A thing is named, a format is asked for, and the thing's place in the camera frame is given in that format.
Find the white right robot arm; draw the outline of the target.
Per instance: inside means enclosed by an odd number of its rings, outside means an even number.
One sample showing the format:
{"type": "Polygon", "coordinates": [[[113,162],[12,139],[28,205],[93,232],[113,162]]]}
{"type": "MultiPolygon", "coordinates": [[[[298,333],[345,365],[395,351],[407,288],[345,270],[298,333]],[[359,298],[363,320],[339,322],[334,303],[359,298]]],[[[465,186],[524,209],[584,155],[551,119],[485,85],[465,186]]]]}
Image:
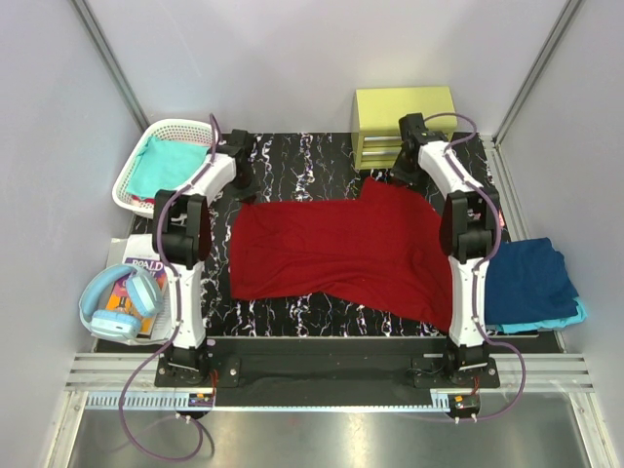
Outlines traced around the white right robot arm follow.
{"type": "Polygon", "coordinates": [[[499,196],[464,168],[455,143],[428,129],[428,120],[421,113],[399,119],[402,143],[391,177],[414,184],[427,175],[445,197],[439,241],[450,266],[452,306],[442,366],[446,381],[460,387],[488,367],[486,276],[501,242],[499,196]]]}

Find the red t shirt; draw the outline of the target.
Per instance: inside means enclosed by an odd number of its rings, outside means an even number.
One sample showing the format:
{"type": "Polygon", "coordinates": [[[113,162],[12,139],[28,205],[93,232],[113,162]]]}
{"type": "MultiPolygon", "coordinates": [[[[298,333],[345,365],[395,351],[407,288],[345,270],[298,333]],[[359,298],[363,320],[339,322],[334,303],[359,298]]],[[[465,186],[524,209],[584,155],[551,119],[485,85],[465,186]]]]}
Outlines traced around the red t shirt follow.
{"type": "Polygon", "coordinates": [[[419,193],[371,178],[356,199],[246,205],[232,227],[230,293],[326,293],[448,332],[451,273],[440,227],[419,193]]]}

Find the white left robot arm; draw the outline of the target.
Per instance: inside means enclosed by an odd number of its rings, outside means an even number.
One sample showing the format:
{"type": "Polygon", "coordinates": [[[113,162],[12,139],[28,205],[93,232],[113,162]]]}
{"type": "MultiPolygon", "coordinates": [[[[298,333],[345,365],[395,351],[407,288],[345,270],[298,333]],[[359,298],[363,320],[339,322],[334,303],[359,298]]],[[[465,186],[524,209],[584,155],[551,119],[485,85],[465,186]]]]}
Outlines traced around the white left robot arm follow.
{"type": "Polygon", "coordinates": [[[191,386],[203,384],[211,372],[200,293],[212,248],[209,207],[227,186],[245,203],[254,198],[253,149],[254,136],[234,130],[224,142],[213,142],[189,180],[155,197],[152,247],[166,269],[172,325],[159,366],[191,386]]]}

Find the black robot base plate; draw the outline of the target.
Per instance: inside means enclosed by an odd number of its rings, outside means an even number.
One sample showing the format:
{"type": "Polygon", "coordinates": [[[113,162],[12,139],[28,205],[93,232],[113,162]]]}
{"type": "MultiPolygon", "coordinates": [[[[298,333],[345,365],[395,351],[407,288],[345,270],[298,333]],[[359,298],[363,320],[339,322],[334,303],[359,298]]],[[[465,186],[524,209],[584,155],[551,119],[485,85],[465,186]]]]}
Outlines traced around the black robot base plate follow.
{"type": "Polygon", "coordinates": [[[446,347],[426,337],[219,338],[203,347],[198,372],[159,360],[155,384],[214,385],[222,409],[269,410],[413,408],[431,404],[433,389],[499,387],[494,363],[478,377],[450,375],[446,347]]]}

